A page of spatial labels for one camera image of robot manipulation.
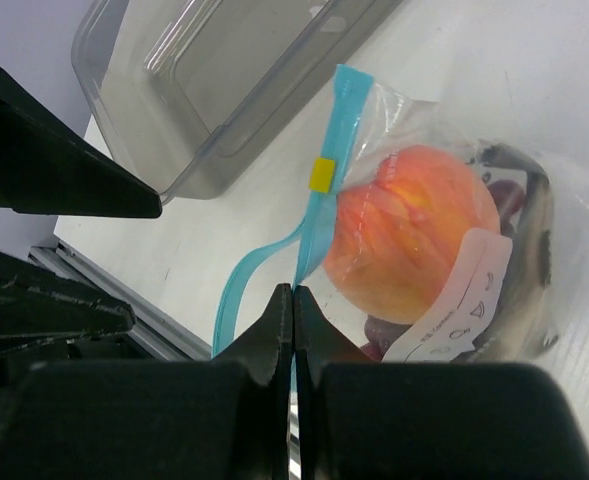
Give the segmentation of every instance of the white table surface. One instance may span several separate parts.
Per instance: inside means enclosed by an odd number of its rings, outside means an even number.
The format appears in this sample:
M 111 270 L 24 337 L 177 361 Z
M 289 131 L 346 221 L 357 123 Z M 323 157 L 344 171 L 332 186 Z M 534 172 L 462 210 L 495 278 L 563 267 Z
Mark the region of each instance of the white table surface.
M 589 165 L 589 1 L 407 0 L 351 65 L 415 98 L 442 100 L 483 138 L 534 144 Z M 249 250 L 299 221 L 331 107 L 326 86 L 221 198 L 175 199 L 158 220 L 61 217 L 56 234 L 210 342 L 223 286 Z M 109 154 L 92 121 L 86 139 Z M 259 272 L 238 333 L 288 258 Z M 538 363 L 570 398 L 589 443 L 589 306 L 568 309 Z

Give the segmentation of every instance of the plastic zipper bag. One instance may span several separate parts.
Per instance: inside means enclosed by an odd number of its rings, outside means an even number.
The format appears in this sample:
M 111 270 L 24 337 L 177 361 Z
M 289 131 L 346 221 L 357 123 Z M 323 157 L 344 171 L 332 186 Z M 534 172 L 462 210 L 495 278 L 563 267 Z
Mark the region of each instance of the plastic zipper bag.
M 546 169 L 558 162 L 543 169 L 536 155 L 471 138 L 438 104 L 346 66 L 334 96 L 305 216 L 237 265 L 213 353 L 234 339 L 250 277 L 281 251 L 284 268 L 296 265 L 293 286 L 309 286 L 375 360 L 513 360 L 550 348 L 556 192 Z

